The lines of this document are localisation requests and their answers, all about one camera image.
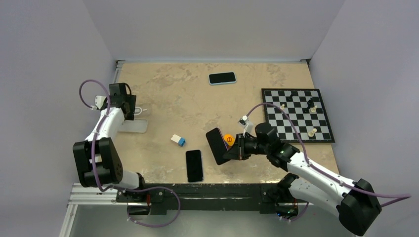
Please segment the black phone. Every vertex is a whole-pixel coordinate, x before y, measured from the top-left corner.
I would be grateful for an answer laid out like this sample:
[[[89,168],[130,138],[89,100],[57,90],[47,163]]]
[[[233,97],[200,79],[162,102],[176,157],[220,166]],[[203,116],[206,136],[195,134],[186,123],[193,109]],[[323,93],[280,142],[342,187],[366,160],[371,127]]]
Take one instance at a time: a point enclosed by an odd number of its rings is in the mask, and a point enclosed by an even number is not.
[[[190,150],[186,155],[187,179],[189,183],[203,181],[202,154],[200,150]]]

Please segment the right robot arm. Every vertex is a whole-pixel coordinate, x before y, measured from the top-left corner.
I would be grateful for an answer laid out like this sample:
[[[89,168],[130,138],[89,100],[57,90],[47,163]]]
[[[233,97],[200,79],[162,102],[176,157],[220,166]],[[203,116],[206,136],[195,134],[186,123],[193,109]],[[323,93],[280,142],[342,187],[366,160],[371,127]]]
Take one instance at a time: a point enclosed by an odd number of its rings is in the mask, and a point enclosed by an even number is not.
[[[351,233],[366,233],[382,211],[368,181],[345,178],[306,158],[304,152],[282,142],[269,123],[258,124],[255,133],[237,134],[223,158],[246,160],[251,155],[265,155],[272,165],[288,172],[285,183],[277,188],[280,199],[307,201],[336,216]]]

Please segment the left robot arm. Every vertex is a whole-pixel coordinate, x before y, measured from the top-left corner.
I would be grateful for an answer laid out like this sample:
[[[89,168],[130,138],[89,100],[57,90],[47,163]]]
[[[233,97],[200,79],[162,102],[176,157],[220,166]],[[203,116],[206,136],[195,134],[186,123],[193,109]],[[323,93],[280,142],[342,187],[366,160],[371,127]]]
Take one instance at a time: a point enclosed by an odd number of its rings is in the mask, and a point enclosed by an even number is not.
[[[113,139],[126,121],[133,121],[136,96],[126,83],[113,83],[103,89],[105,96],[97,96],[92,110],[100,112],[93,131],[73,145],[73,155],[80,184],[100,191],[113,188],[128,191],[135,202],[147,197],[145,181],[140,173],[125,170]]]

